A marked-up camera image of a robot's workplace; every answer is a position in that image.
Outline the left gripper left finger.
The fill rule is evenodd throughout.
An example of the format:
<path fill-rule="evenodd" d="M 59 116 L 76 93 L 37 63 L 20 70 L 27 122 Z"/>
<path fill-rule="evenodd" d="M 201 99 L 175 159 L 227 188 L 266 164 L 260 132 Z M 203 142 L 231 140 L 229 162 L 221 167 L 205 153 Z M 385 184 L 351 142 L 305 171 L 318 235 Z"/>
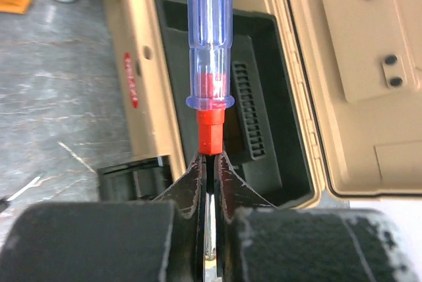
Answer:
<path fill-rule="evenodd" d="M 44 202 L 1 249 L 2 281 L 203 281 L 206 160 L 151 201 Z"/>

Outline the tan plastic tool box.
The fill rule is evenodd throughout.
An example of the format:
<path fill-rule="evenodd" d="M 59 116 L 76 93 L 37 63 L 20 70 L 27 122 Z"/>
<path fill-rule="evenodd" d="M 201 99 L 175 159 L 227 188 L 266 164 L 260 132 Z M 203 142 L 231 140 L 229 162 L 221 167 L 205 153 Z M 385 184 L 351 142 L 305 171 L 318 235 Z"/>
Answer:
<path fill-rule="evenodd" d="M 104 0 L 133 160 L 103 201 L 157 196 L 198 150 L 187 0 Z M 233 0 L 224 148 L 276 206 L 421 197 L 421 0 Z"/>

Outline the yellow handle screwdriver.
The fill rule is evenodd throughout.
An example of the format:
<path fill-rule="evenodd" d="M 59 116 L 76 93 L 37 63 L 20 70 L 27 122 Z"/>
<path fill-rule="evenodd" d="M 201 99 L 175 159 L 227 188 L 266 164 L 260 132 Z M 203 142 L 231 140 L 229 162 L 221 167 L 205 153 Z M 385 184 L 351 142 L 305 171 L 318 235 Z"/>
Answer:
<path fill-rule="evenodd" d="M 16 200 L 21 194 L 26 192 L 29 188 L 35 186 L 35 184 L 43 177 L 44 173 L 38 173 L 35 177 L 32 177 L 28 182 L 25 182 L 23 186 L 21 186 L 17 191 L 9 196 L 4 196 L 1 198 L 1 210 L 0 212 L 3 213 L 7 210 L 12 201 Z"/>

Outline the black tool tray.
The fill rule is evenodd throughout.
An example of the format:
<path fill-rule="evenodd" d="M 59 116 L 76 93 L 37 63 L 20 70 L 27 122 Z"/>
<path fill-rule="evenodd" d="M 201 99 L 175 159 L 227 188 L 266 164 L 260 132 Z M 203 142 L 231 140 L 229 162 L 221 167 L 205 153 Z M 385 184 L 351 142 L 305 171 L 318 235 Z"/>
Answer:
<path fill-rule="evenodd" d="M 196 113 L 190 93 L 187 0 L 155 0 L 183 155 L 198 150 Z M 224 148 L 235 172 L 276 206 L 295 207 L 315 190 L 274 16 L 233 13 L 230 92 Z"/>

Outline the blue handle screwdriver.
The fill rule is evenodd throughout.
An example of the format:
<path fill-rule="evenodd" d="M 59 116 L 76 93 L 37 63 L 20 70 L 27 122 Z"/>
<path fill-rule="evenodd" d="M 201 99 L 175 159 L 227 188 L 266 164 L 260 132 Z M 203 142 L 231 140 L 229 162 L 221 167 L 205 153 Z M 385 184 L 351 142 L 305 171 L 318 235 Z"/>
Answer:
<path fill-rule="evenodd" d="M 191 93 L 186 104 L 196 109 L 198 151 L 205 156 L 206 198 L 204 259 L 217 257 L 214 160 L 224 150 L 226 109 L 230 94 L 233 0 L 187 0 Z"/>

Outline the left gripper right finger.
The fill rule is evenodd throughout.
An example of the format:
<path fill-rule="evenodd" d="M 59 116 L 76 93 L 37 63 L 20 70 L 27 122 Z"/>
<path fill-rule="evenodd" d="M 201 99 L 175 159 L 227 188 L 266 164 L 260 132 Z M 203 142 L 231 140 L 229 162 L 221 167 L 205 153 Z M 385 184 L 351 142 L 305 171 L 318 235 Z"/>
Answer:
<path fill-rule="evenodd" d="M 214 160 L 217 272 L 224 281 L 417 281 L 396 224 L 371 209 L 279 209 Z"/>

